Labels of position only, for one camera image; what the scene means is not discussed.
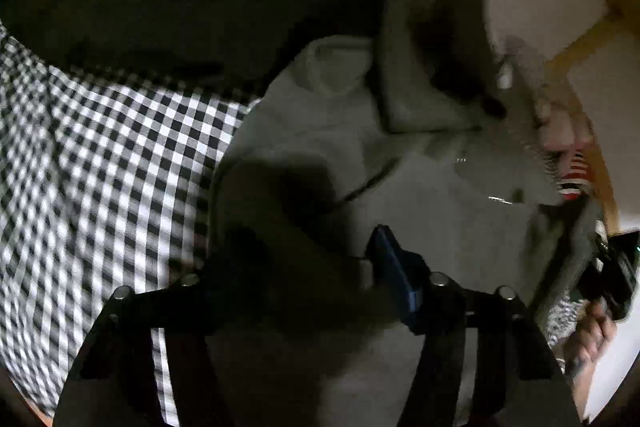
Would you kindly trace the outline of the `person's right hand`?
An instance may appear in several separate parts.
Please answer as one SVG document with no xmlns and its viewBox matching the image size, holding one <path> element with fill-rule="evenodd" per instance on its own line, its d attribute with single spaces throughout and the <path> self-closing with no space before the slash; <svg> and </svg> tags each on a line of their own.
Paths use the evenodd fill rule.
<svg viewBox="0 0 640 427">
<path fill-rule="evenodd" d="M 617 334 L 604 299 L 591 301 L 584 316 L 562 347 L 565 360 L 565 379 L 570 386 L 579 418 L 586 419 L 586 406 L 594 371 L 600 358 Z"/>
</svg>

